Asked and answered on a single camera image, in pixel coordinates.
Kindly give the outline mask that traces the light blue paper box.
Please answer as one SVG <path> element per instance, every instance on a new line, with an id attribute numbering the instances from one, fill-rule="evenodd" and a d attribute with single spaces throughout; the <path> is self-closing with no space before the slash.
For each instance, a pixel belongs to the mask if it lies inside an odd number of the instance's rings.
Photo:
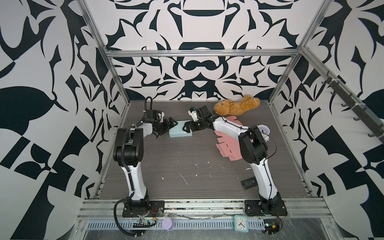
<path id="1" fill-rule="evenodd" d="M 187 133 L 183 130 L 185 123 L 188 121 L 177 121 L 177 125 L 169 130 L 170 138 L 182 138 L 182 137 L 191 137 L 192 132 Z"/>

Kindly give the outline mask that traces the pink paper box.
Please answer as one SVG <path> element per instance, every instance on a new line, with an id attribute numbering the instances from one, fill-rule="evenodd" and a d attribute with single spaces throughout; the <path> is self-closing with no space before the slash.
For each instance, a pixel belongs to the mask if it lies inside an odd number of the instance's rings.
<path id="1" fill-rule="evenodd" d="M 220 131 L 215 131 L 215 134 L 218 137 L 218 144 L 216 144 L 216 147 L 223 157 L 229 158 L 230 161 L 238 161 L 242 159 L 238 140 L 235 140 L 231 136 Z"/>

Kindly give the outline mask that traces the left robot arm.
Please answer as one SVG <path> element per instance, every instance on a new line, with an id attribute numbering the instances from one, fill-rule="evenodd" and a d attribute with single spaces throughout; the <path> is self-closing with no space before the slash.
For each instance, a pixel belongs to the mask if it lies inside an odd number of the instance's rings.
<path id="1" fill-rule="evenodd" d="M 178 123 L 173 118 L 165 118 L 165 113 L 153 109 L 153 98 L 147 97 L 144 101 L 144 114 L 140 121 L 129 128 L 119 128 L 115 140 L 113 159 L 122 168 L 127 184 L 129 195 L 115 203 L 113 214 L 118 229 L 130 237 L 140 237 L 142 231 L 127 231 L 119 223 L 117 206 L 124 204 L 127 212 L 138 217 L 143 217 L 151 211 L 148 190 L 143 180 L 141 162 L 144 157 L 144 138 L 154 134 L 159 137 L 167 133 Z"/>

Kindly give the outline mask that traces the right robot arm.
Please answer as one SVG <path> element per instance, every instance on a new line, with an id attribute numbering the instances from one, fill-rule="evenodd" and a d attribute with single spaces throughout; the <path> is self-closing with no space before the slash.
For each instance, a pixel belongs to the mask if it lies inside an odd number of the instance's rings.
<path id="1" fill-rule="evenodd" d="M 188 110 L 192 118 L 183 126 L 186 133 L 211 129 L 222 132 L 239 142 L 242 158 L 250 164 L 259 187 L 262 211 L 269 215 L 279 199 L 268 164 L 268 146 L 257 125 L 252 127 L 235 124 L 225 117 L 212 114 L 206 106 Z"/>

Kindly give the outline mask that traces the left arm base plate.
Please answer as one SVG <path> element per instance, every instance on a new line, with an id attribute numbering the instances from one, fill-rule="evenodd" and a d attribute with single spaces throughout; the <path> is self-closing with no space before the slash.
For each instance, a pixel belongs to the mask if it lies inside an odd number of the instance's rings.
<path id="1" fill-rule="evenodd" d="M 154 210 L 162 212 L 165 207 L 164 201 L 127 201 L 124 203 L 123 218 L 135 218 L 140 216 L 151 216 Z"/>

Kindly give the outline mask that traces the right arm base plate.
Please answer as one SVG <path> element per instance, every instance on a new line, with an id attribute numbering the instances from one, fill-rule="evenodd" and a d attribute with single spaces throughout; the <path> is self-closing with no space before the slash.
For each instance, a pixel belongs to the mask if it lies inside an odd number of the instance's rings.
<path id="1" fill-rule="evenodd" d="M 255 216 L 287 216 L 288 211 L 285 203 L 281 199 L 262 201 L 245 200 L 245 214 L 249 217 Z"/>

